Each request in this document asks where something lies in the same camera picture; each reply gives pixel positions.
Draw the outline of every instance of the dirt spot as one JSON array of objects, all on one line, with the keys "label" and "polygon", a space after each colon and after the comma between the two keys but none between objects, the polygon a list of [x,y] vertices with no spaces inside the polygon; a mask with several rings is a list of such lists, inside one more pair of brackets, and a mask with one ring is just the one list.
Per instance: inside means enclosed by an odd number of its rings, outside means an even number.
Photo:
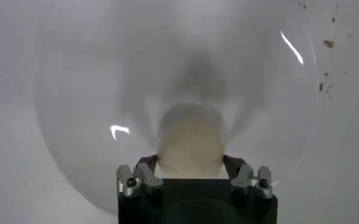
[{"label": "dirt spot", "polygon": [[332,89],[332,85],[328,85],[327,89],[325,90],[326,93],[330,93],[330,90]]},{"label": "dirt spot", "polygon": [[333,48],[334,47],[333,41],[325,40],[323,42],[323,44],[325,44],[328,48]]}]

